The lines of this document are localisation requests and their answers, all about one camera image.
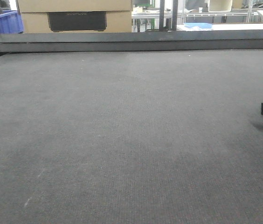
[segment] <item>cardboard box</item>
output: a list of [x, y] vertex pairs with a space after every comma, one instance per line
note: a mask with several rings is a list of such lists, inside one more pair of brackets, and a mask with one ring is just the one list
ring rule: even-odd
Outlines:
[[132, 0], [18, 0], [22, 13], [132, 11]]
[[209, 0], [209, 12], [230, 12], [232, 9], [232, 0]]
[[232, 8], [242, 8], [243, 0], [233, 0]]
[[[22, 13], [24, 33], [53, 33], [49, 23], [48, 13]], [[132, 31], [132, 13], [106, 12], [106, 29], [94, 30], [69, 30], [62, 33], [130, 33]]]

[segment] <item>felt surface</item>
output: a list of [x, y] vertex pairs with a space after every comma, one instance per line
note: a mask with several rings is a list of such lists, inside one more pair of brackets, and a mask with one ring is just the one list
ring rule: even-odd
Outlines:
[[0, 224], [263, 224], [263, 50], [0, 57]]

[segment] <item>metal pole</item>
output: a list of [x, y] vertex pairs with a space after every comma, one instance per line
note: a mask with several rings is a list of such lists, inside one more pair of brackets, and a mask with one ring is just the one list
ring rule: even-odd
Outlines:
[[172, 19], [171, 18], [166, 19], [166, 27], [168, 31], [172, 30]]
[[179, 0], [173, 0], [172, 31], [177, 30], [178, 1]]
[[164, 21], [165, 21], [165, 0], [160, 0], [159, 7], [159, 30], [164, 31]]
[[247, 16], [247, 22], [251, 22], [252, 13], [253, 13], [253, 4], [254, 4], [254, 0], [249, 0], [249, 13]]
[[20, 15], [21, 11], [20, 11], [18, 0], [15, 0], [15, 4], [16, 4], [16, 9], [18, 10], [18, 14]]
[[182, 15], [181, 15], [181, 24], [185, 24], [186, 23], [186, 0], [181, 0], [181, 10], [182, 10]]

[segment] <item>shelf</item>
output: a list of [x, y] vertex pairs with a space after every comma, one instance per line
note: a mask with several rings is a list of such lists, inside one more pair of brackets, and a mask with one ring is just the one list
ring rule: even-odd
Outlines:
[[[203, 17], [203, 16], [248, 16], [248, 12], [225, 12], [225, 13], [186, 13], [186, 17]], [[258, 15], [257, 12], [252, 12], [252, 15]], [[132, 14], [132, 19], [158, 19], [159, 14], [139, 13]], [[165, 18], [172, 18], [172, 13], [165, 14]]]

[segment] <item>white shelf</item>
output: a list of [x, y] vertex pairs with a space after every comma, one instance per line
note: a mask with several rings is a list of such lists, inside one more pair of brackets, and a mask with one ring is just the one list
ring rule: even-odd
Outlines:
[[[205, 16], [248, 16], [248, 12], [225, 12], [225, 13], [186, 13], [186, 17], [205, 17]], [[252, 12], [252, 15], [258, 15], [257, 12]], [[159, 14], [152, 13], [139, 13], [132, 14], [132, 19], [158, 19]], [[165, 18], [172, 18], [172, 14], [165, 14]]]
[[[245, 24], [214, 24], [211, 30], [260, 30], [263, 29], [263, 23], [245, 23]], [[178, 25], [178, 31], [192, 31], [185, 25]]]

